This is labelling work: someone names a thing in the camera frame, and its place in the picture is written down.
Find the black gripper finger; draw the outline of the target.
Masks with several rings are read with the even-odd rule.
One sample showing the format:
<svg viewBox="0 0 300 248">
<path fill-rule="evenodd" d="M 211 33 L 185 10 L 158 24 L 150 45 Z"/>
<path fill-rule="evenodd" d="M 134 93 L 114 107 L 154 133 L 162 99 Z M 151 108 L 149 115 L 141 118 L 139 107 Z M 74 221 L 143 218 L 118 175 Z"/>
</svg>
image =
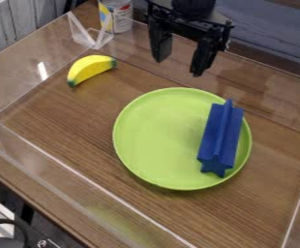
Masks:
<svg viewBox="0 0 300 248">
<path fill-rule="evenodd" d="M 171 32 L 167 24 L 149 17 L 149 48 L 151 58 L 157 63 L 162 62 L 171 52 Z"/>
<path fill-rule="evenodd" d="M 194 78 L 199 77 L 210 68 L 217 54 L 217 43 L 210 38 L 201 38 L 197 42 L 190 64 L 190 73 Z"/>
</svg>

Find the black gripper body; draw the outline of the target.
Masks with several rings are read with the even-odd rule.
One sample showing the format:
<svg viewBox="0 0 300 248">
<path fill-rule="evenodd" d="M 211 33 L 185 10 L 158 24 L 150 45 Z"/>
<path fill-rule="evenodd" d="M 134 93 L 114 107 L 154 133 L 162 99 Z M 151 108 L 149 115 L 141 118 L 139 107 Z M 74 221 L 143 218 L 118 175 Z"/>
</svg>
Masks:
<svg viewBox="0 0 300 248">
<path fill-rule="evenodd" d="M 147 15 L 181 25 L 193 38 L 202 32 L 218 43 L 218 50 L 227 48 L 231 20 L 215 10 L 217 0 L 146 0 Z"/>
</svg>

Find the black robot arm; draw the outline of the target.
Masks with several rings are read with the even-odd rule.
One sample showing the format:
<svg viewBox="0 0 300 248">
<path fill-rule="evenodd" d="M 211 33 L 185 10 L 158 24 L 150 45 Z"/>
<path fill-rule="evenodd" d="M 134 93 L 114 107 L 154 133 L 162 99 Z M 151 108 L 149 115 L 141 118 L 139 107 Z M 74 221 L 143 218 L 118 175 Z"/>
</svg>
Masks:
<svg viewBox="0 0 300 248">
<path fill-rule="evenodd" d="M 190 74 L 199 77 L 214 61 L 218 51 L 225 51 L 230 31 L 229 18 L 214 11 L 215 0 L 146 0 L 149 48 L 153 60 L 162 62 L 171 53 L 173 36 L 195 42 Z"/>
</svg>

